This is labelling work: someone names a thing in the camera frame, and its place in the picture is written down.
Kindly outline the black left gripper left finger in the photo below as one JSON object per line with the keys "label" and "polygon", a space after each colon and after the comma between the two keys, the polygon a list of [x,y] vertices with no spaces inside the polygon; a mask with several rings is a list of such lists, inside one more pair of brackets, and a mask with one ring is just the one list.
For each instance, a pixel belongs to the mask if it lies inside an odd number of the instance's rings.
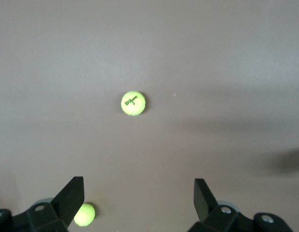
{"label": "black left gripper left finger", "polygon": [[84,198],[84,178],[75,176],[49,203],[37,203],[15,216],[0,209],[0,232],[67,232]]}

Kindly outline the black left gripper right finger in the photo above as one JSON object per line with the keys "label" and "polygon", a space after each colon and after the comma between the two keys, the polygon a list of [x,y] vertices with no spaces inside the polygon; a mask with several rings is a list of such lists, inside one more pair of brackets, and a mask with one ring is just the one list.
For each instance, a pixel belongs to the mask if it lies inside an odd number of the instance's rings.
{"label": "black left gripper right finger", "polygon": [[234,207],[219,204],[202,178],[194,180],[194,207],[199,221],[190,232],[291,232],[277,215],[257,213],[249,219]]}

